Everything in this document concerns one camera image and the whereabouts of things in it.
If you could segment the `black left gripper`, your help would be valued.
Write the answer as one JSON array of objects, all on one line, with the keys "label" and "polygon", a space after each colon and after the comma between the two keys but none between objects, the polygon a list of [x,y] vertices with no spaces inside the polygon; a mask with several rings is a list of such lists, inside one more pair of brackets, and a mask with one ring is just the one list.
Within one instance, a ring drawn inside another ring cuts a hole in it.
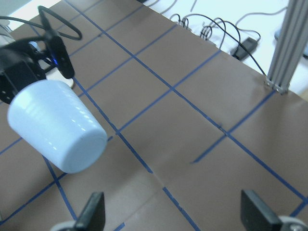
[{"label": "black left gripper", "polygon": [[0,48],[0,100],[10,104],[28,85],[46,79],[39,65],[43,57],[30,40],[22,39]]}]

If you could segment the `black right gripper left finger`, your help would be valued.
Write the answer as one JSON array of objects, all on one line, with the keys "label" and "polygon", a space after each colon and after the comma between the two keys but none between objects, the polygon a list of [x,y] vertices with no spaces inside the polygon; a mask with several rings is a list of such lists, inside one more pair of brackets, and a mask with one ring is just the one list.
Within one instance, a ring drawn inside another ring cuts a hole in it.
[{"label": "black right gripper left finger", "polygon": [[103,229],[105,227],[104,193],[94,192],[90,196],[80,216],[74,224],[75,229]]}]

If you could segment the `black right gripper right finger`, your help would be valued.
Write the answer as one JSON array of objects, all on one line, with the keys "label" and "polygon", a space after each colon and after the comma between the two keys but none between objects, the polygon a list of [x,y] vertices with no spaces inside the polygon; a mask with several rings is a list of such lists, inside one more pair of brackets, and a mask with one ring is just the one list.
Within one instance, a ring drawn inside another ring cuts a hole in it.
[{"label": "black right gripper right finger", "polygon": [[241,190],[240,218],[246,231],[279,231],[282,221],[253,191]]}]

